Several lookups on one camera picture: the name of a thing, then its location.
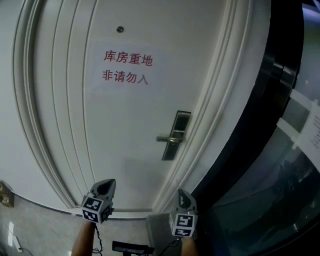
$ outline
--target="paper sign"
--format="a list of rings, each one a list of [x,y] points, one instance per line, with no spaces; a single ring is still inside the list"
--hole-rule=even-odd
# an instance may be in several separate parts
[[[312,109],[295,144],[320,171],[320,107],[312,103]]]
[[[94,41],[88,58],[89,92],[156,93],[164,83],[166,54],[149,46]]]

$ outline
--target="black cable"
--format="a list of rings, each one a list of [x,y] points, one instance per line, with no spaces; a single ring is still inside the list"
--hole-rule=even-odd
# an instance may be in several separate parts
[[[99,239],[99,241],[100,241],[101,249],[95,248],[95,249],[93,249],[92,253],[93,253],[93,254],[100,254],[101,256],[103,256],[103,255],[102,255],[102,252],[104,251],[104,248],[103,248],[103,246],[102,246],[102,240],[101,240],[101,238],[100,238],[100,232],[99,232],[98,227],[97,227],[97,225],[96,225],[95,223],[93,223],[93,226],[94,226],[94,228],[95,228],[95,230],[96,230],[96,234],[97,234],[98,239]]]
[[[24,248],[19,248],[19,249],[22,250],[22,252],[26,251],[28,254],[30,254],[30,256],[33,256],[32,253],[29,250],[24,249]]]
[[[159,256],[162,256],[170,247],[174,248],[177,247],[180,244],[181,237],[177,240],[174,240],[173,242],[169,243],[169,245],[159,254]]]

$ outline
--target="black frame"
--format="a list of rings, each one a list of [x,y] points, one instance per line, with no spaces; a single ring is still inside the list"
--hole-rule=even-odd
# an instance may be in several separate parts
[[[298,1],[272,0],[269,36],[251,96],[229,141],[192,193],[200,214],[198,231],[201,240],[208,242],[206,227],[201,224],[201,214],[236,184],[275,132],[296,83],[303,46],[302,4]]]

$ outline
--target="door molding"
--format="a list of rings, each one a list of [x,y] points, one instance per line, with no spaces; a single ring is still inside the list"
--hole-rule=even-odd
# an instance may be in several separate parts
[[[12,53],[14,92],[21,125],[39,168],[66,207],[72,209],[76,203],[61,179],[48,149],[35,97],[35,38],[44,2],[25,0],[21,8]]]
[[[228,102],[242,62],[251,26],[253,0],[228,0],[210,69],[195,113],[169,175],[154,205],[163,213],[182,188],[206,148]]]

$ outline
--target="tiled floor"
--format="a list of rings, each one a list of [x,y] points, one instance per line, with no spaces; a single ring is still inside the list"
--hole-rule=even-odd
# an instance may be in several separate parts
[[[0,245],[8,256],[28,255],[18,253],[8,245],[9,225],[14,224],[13,233],[20,245],[33,256],[69,256],[83,219],[34,205],[21,198],[15,198],[13,209],[0,205]],[[144,220],[109,220],[98,225],[104,247],[103,255],[122,255],[112,251],[112,242],[148,245],[148,233]],[[97,234],[94,240],[98,247]]]

